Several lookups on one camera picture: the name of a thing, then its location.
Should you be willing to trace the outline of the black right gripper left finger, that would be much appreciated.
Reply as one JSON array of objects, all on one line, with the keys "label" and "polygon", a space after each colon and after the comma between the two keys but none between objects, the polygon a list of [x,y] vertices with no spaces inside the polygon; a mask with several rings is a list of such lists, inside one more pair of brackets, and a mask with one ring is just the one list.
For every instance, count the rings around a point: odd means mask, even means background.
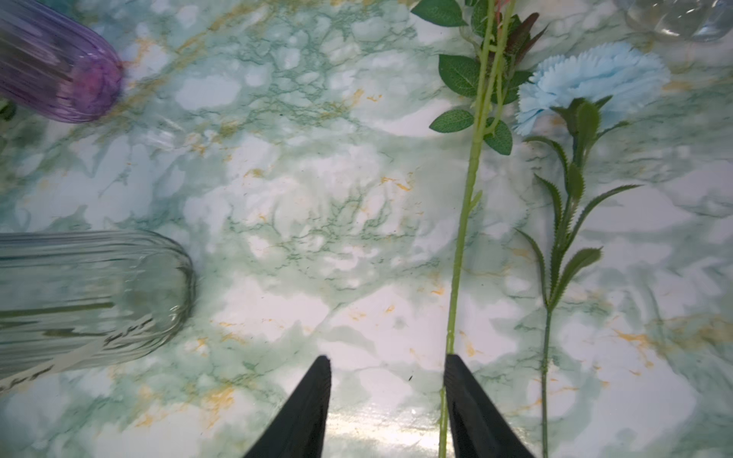
[{"label": "black right gripper left finger", "polygon": [[331,378],[330,360],[318,356],[244,458],[322,457]]}]

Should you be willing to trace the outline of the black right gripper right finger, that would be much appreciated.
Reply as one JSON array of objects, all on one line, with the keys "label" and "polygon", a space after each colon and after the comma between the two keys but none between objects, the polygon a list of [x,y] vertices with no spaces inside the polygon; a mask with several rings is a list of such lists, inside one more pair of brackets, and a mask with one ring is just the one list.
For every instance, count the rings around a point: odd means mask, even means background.
[{"label": "black right gripper right finger", "polygon": [[446,356],[444,386],[456,458],[534,458],[456,354]]}]

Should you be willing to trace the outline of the clear glass vase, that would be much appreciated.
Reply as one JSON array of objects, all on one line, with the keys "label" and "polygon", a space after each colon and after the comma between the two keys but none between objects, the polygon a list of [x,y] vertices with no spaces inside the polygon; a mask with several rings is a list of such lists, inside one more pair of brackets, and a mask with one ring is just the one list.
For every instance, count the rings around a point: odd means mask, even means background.
[{"label": "clear glass vase", "polygon": [[195,286],[185,250],[153,232],[2,235],[2,393],[155,351],[181,329]]}]

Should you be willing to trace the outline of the light blue carnation stem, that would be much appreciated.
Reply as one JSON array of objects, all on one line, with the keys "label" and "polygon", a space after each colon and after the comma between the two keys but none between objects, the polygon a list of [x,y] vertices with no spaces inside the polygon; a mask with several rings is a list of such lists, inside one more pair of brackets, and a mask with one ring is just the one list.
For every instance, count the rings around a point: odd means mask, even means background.
[{"label": "light blue carnation stem", "polygon": [[523,237],[538,259],[545,309],[540,363],[541,451],[550,454],[548,373],[553,314],[568,286],[583,269],[601,259],[599,247],[571,250],[586,219],[605,200],[632,190],[618,186],[586,198],[585,168],[597,142],[627,126],[630,116],[654,102],[671,72],[654,53],[625,42],[606,43],[579,55],[555,55],[542,61],[518,89],[517,131],[528,142],[550,147],[559,158],[561,185],[538,182],[553,205],[550,250],[542,252],[529,234]]}]

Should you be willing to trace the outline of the blue purple ribbed glass vase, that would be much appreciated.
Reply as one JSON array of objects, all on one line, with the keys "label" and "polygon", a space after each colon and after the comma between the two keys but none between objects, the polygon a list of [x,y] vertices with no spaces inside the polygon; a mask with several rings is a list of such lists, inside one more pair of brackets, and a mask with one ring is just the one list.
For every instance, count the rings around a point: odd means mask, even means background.
[{"label": "blue purple ribbed glass vase", "polygon": [[118,101],[123,67],[99,34],[37,1],[1,3],[1,97],[85,123]]}]

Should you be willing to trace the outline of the yellow ceramic vase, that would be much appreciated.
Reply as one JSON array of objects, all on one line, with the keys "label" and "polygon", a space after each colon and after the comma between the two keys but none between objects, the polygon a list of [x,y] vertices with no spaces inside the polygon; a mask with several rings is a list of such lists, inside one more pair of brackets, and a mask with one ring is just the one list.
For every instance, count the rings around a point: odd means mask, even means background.
[{"label": "yellow ceramic vase", "polygon": [[627,24],[668,41],[710,43],[732,30],[727,0],[616,0]]}]

